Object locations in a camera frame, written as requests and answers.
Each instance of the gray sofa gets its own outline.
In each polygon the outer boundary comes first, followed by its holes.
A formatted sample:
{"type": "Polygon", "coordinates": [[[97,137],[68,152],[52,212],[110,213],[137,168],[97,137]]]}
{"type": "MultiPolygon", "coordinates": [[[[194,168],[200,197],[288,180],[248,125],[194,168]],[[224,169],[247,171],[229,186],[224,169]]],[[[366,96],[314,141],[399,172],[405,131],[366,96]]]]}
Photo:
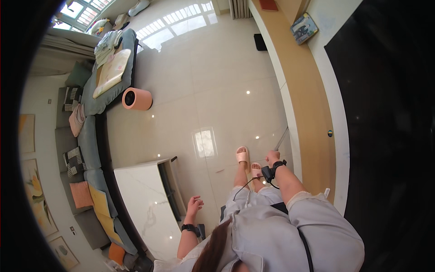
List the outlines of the gray sofa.
{"type": "Polygon", "coordinates": [[[97,70],[94,70],[92,76],[88,79],[84,86],[81,103],[84,105],[86,119],[83,128],[77,138],[73,136],[68,121],[71,112],[62,111],[66,88],[59,89],[55,137],[57,158],[60,170],[60,179],[64,186],[65,193],[70,204],[71,212],[73,213],[91,248],[100,248],[110,242],[114,242],[119,246],[123,247],[127,253],[136,255],[137,248],[133,244],[131,237],[127,234],[123,224],[118,218],[117,208],[115,207],[114,201],[112,200],[109,188],[106,183],[105,175],[103,173],[103,170],[101,169],[101,154],[98,151],[97,145],[95,117],[96,114],[103,113],[106,106],[108,106],[117,97],[119,97],[125,89],[133,85],[132,76],[134,76],[134,63],[137,49],[136,33],[131,29],[124,31],[122,43],[123,49],[128,48],[132,50],[127,62],[126,70],[122,77],[122,81],[113,86],[101,96],[99,96],[97,99],[93,99],[92,94],[96,88],[97,76],[97,70]],[[87,170],[79,172],[73,177],[69,178],[67,175],[67,167],[65,165],[62,154],[76,148],[77,146],[80,146],[87,170]],[[97,216],[94,213],[92,206],[80,209],[77,209],[75,207],[69,184],[80,181],[87,181],[96,189],[106,193],[110,216],[114,218],[114,229],[121,238],[123,244],[120,244],[118,241],[106,235],[103,227],[101,226],[100,222],[97,219],[97,216]]]}

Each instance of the pink checkered cushion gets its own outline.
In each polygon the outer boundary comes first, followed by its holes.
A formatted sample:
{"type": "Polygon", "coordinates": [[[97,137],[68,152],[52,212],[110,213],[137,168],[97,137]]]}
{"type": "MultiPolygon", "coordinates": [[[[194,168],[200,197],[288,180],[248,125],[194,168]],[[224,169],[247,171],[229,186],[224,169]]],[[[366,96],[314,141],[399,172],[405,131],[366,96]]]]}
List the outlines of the pink checkered cushion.
{"type": "Polygon", "coordinates": [[[94,205],[92,197],[90,196],[87,181],[70,183],[70,188],[77,209],[94,205]]]}

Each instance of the framed painting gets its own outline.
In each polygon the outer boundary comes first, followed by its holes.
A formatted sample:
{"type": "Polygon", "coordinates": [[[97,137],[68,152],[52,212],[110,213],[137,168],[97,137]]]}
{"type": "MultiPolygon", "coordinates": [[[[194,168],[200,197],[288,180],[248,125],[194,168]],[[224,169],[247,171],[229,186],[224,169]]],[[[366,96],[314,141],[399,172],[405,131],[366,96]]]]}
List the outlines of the framed painting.
{"type": "Polygon", "coordinates": [[[41,231],[48,236],[57,232],[56,224],[51,217],[47,201],[42,192],[36,159],[21,162],[21,174],[24,181],[27,199],[41,231]]]}
{"type": "Polygon", "coordinates": [[[35,152],[35,115],[20,114],[18,139],[21,153],[35,152]]]}
{"type": "Polygon", "coordinates": [[[48,242],[54,251],[54,254],[58,257],[60,263],[66,270],[70,270],[79,264],[76,256],[72,253],[71,249],[65,243],[62,236],[57,237],[54,240],[48,242]]]}

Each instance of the sofa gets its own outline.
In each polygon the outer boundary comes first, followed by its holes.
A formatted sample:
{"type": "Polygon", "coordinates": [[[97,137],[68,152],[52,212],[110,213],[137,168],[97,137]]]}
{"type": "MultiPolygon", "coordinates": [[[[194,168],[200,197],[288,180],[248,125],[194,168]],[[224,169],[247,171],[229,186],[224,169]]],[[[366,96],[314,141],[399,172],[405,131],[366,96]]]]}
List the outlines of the sofa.
{"type": "Polygon", "coordinates": [[[92,249],[96,249],[107,246],[108,243],[113,242],[124,248],[124,250],[130,255],[135,255],[136,257],[138,253],[138,247],[132,242],[132,240],[135,240],[136,237],[132,238],[132,236],[134,236],[134,234],[131,232],[133,226],[129,226],[130,222],[128,221],[128,213],[126,213],[126,209],[122,207],[122,198],[120,199],[120,195],[118,192],[116,192],[116,181],[113,179],[106,180],[106,177],[112,176],[113,173],[110,173],[110,170],[107,169],[105,170],[106,172],[104,172],[102,169],[101,162],[104,161],[107,163],[107,154],[109,151],[104,150],[105,147],[100,147],[101,150],[99,150],[100,144],[97,142],[99,137],[97,136],[96,127],[101,127],[101,124],[98,124],[97,122],[99,119],[101,119],[99,115],[105,114],[106,107],[111,104],[113,105],[114,103],[119,103],[123,91],[128,87],[133,86],[137,45],[138,40],[136,39],[136,33],[131,29],[124,31],[122,40],[123,49],[131,49],[132,52],[128,59],[127,66],[120,83],[116,84],[96,99],[93,99],[92,94],[96,88],[97,79],[96,68],[94,69],[91,77],[86,81],[86,84],[83,87],[83,95],[81,98],[81,104],[84,105],[86,119],[77,138],[74,137],[68,120],[71,112],[62,111],[67,88],[65,87],[59,89],[55,129],[60,180],[64,186],[71,212],[73,213],[85,238],[89,242],[89,245],[92,249]],[[78,172],[69,178],[63,153],[68,152],[77,146],[79,146],[81,149],[82,158],[87,170],[78,172]],[[80,209],[76,208],[70,189],[70,183],[81,181],[87,181],[88,184],[106,194],[110,217],[113,218],[114,230],[119,235],[122,243],[119,243],[117,240],[109,237],[106,234],[92,206],[87,206],[80,209]]]}

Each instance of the orange pillow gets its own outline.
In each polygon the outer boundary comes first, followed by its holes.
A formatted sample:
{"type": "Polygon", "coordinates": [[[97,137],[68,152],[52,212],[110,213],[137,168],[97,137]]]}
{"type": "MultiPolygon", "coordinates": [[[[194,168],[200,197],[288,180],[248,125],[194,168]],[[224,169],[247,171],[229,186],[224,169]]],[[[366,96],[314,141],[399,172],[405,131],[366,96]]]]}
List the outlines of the orange pillow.
{"type": "Polygon", "coordinates": [[[70,188],[77,209],[94,205],[87,181],[70,183],[70,188]]]}
{"type": "Polygon", "coordinates": [[[114,260],[117,264],[122,265],[124,260],[125,250],[115,243],[112,243],[109,248],[109,259],[114,260]]]}

